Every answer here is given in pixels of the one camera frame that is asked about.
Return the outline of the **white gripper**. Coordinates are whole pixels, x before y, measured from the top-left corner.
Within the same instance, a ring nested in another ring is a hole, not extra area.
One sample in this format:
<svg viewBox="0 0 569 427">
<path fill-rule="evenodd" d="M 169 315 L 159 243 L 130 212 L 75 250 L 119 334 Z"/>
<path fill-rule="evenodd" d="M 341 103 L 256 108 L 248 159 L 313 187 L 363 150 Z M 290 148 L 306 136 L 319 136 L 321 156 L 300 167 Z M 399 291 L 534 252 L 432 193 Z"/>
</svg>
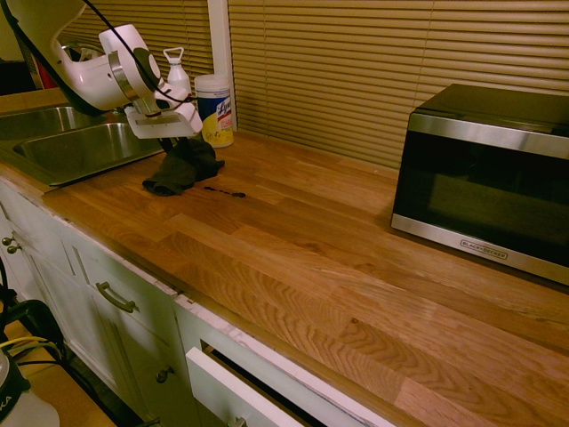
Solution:
<svg viewBox="0 0 569 427">
<path fill-rule="evenodd" d="M 126 107 L 124 112 L 134 135 L 139 139 L 162 139 L 164 152 L 169 152 L 172 146 L 177 147 L 182 137 L 198 135 L 203 128 L 192 103 L 184 103 L 174 110 L 162 110 L 156 117 L 147 117 L 134 107 Z"/>
</svg>

